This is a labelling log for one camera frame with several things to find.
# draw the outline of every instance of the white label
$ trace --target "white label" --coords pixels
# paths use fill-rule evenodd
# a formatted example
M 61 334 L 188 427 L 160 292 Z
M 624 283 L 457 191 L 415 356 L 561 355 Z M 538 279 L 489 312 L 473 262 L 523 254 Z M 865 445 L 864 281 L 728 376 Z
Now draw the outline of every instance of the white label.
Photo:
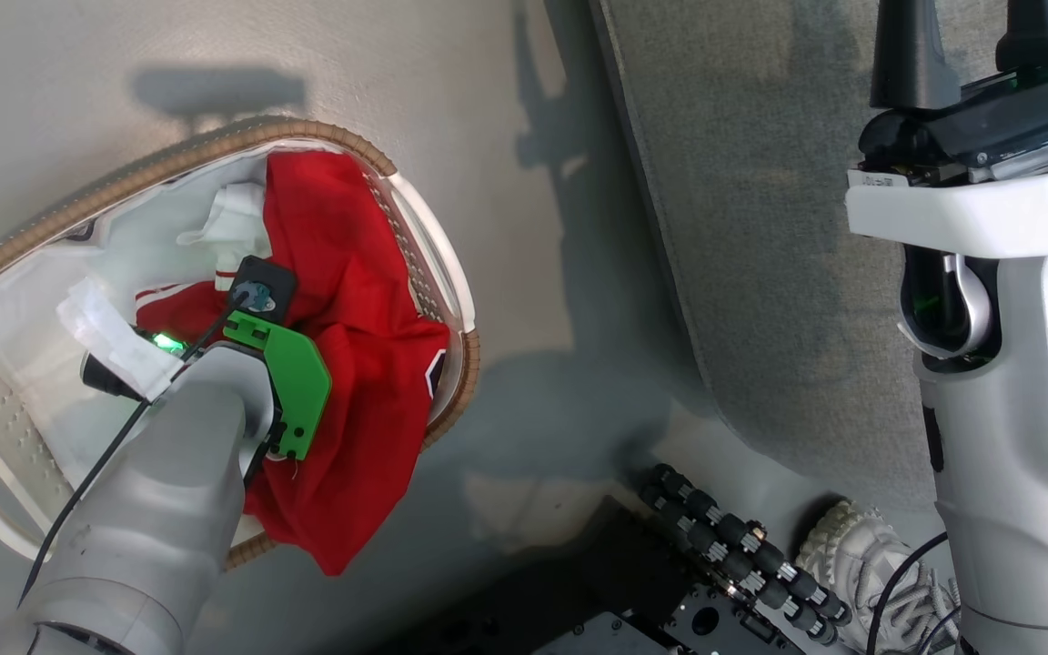
M 894 173 L 868 173 L 868 171 L 848 169 L 849 187 L 908 187 L 908 178 Z

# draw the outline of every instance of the white fabric liner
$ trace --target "white fabric liner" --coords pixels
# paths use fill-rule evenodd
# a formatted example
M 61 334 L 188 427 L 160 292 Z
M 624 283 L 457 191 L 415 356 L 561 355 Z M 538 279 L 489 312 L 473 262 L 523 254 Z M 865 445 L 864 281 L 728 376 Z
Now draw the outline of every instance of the white fabric liner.
M 0 376 L 22 399 L 26 414 L 72 486 L 83 480 L 128 418 L 133 403 L 90 390 L 80 381 L 84 348 L 59 324 L 54 307 L 66 298 L 71 285 L 90 278 L 121 314 L 134 322 L 136 291 L 211 281 L 215 256 L 178 245 L 177 238 L 180 233 L 203 227 L 221 187 L 231 182 L 265 183 L 265 157 L 281 149 L 342 152 L 325 141 L 285 140 L 222 158 L 101 213 L 87 240 L 53 241 L 0 274 Z M 388 196 L 387 204 L 394 204 L 403 215 L 413 211 L 402 194 L 391 194 L 389 185 L 383 194 Z M 413 200 L 421 203 L 417 194 Z M 423 225 L 413 215 L 407 224 L 422 245 Z M 428 232 L 431 230 L 439 227 L 429 224 Z M 442 253 L 434 250 L 434 244 L 428 245 L 419 248 L 423 252 L 418 256 L 436 279 L 440 275 L 447 279 L 439 259 L 454 258 L 450 244 L 442 244 Z M 453 330 L 451 351 L 457 352 L 455 348 L 462 348 L 459 332 L 470 328 L 466 324 L 473 319 L 457 315 L 465 310 L 471 313 L 462 274 L 458 275 L 457 282 L 462 286 L 458 293 L 450 282 L 447 279 L 440 285 L 438 300 L 445 309 L 441 319 Z M 444 366 L 444 380 L 436 394 L 432 418 L 441 413 L 457 389 L 461 365 L 461 357 L 455 356 Z M 238 542 L 259 531 L 259 526 L 242 527 L 245 530 L 238 530 Z

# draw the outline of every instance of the shoelace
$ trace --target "shoelace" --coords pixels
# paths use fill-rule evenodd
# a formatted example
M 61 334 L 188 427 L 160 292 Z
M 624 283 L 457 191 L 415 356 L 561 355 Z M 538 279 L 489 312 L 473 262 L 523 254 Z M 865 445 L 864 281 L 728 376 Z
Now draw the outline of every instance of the shoelace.
M 870 562 L 863 563 L 859 580 L 868 580 L 871 569 Z M 866 607 L 870 601 L 865 597 L 865 585 L 859 585 L 856 588 L 857 610 Z M 952 612 L 953 607 L 961 605 L 961 592 L 957 589 L 956 580 L 948 581 L 948 595 L 952 596 L 948 601 L 953 603 L 953 606 L 948 606 L 944 602 L 941 586 L 936 583 L 936 571 L 930 569 L 927 565 L 920 564 L 919 567 L 916 567 L 916 584 L 892 594 L 885 608 L 886 618 L 882 620 L 887 620 L 890 626 L 899 630 L 903 638 L 914 639 L 919 651 L 920 642 L 927 637 L 929 632 L 936 627 L 936 624 L 939 624 L 941 618 Z M 949 618 L 948 625 L 945 625 L 943 630 L 954 641 L 960 637 L 961 633 L 957 630 L 956 617 Z

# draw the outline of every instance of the brown woven rim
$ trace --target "brown woven rim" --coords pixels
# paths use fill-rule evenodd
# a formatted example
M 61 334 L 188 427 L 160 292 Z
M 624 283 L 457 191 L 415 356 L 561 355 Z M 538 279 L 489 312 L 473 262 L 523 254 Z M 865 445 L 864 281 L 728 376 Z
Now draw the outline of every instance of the brown woven rim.
M 246 128 L 222 129 L 213 136 L 198 138 L 196 144 L 182 148 L 170 148 L 167 150 L 168 154 L 163 156 L 154 155 L 147 162 L 140 162 L 140 165 L 125 170 L 124 174 L 107 181 L 104 185 L 74 197 L 54 211 L 46 212 L 38 220 L 35 220 L 30 227 L 26 227 L 0 244 L 0 271 L 7 268 L 8 265 L 13 265 L 14 262 L 18 261 L 18 258 L 61 235 L 62 232 L 74 226 L 80 221 L 90 218 L 114 203 L 128 199 L 137 192 L 148 190 L 149 187 L 154 187 L 157 183 L 167 182 L 169 179 L 189 173 L 189 171 L 208 165 L 208 162 L 219 160 L 221 157 L 265 145 L 268 141 L 278 141 L 280 138 L 318 138 L 322 141 L 331 141 L 331 144 L 357 154 L 384 176 L 396 173 L 394 162 L 374 144 L 346 128 L 337 128 L 335 125 L 318 123 L 318 121 L 277 119 L 261 125 L 246 126 Z M 466 410 L 466 406 L 472 401 L 478 376 L 479 335 L 473 330 L 463 334 L 463 368 L 460 372 L 458 389 L 442 414 L 428 427 L 423 439 L 424 451 L 430 444 L 436 443 L 439 437 L 459 420 L 463 410 Z M 240 567 L 240 565 L 254 560 L 255 556 L 272 550 L 278 544 L 267 536 L 255 536 L 230 551 L 224 568 Z

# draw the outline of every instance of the laundry basket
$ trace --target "laundry basket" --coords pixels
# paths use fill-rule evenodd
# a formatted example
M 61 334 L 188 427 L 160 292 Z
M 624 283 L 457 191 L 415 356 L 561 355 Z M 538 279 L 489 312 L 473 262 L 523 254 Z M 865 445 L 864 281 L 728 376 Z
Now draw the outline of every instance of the laundry basket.
M 344 128 L 314 121 L 257 119 L 219 130 L 163 150 L 119 174 L 95 183 L 0 245 L 0 283 L 22 258 L 50 245 L 108 212 L 143 202 L 157 192 L 190 181 L 203 171 L 218 170 L 274 150 L 324 150 L 352 155 L 387 213 L 410 272 L 410 290 L 420 312 L 447 324 L 452 331 L 444 370 L 425 425 L 423 449 L 436 442 L 459 419 L 472 399 L 479 373 L 479 336 L 463 270 L 439 221 L 394 162 L 366 138 Z M 71 495 L 54 457 L 7 376 L 0 370 L 0 488 L 9 489 L 38 530 L 49 529 Z M 0 541 L 26 559 L 38 553 L 42 534 L 21 527 L 0 505 Z M 225 563 L 236 568 L 274 548 L 254 519 L 242 518 Z

